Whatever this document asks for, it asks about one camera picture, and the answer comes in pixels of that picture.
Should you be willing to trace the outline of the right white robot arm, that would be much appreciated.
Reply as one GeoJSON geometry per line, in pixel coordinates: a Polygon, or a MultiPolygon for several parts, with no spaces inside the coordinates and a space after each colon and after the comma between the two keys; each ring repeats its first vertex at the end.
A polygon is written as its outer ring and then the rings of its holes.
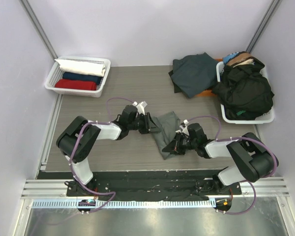
{"type": "Polygon", "coordinates": [[[232,184],[242,181],[256,182],[272,175],[278,167],[278,159],[251,132],[239,138],[224,141],[208,139],[198,123],[183,124],[173,140],[162,151],[172,155],[184,155],[194,150],[203,158],[230,157],[234,165],[213,175],[208,192],[224,194],[232,184]]]}

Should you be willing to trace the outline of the grey t shirt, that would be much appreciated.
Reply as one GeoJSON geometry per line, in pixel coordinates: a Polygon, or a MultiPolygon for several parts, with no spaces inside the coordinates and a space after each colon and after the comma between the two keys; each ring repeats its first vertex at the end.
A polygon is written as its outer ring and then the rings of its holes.
{"type": "Polygon", "coordinates": [[[162,150],[174,139],[176,131],[180,129],[179,117],[174,111],[171,111],[158,117],[152,117],[152,120],[160,130],[158,133],[152,133],[152,136],[162,158],[166,160],[174,157],[173,154],[162,150]]]}

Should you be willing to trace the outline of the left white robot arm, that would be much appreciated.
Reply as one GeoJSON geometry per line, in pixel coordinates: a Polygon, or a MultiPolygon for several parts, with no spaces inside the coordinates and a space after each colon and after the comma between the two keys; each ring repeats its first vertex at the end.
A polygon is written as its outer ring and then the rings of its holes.
{"type": "Polygon", "coordinates": [[[97,190],[88,161],[88,155],[97,140],[121,140],[132,130],[140,134],[160,132],[150,113],[145,112],[145,106],[145,102],[127,105],[110,122],[90,121],[77,116],[62,132],[56,145],[67,159],[73,174],[73,180],[65,182],[67,196],[90,196],[97,190]]]}

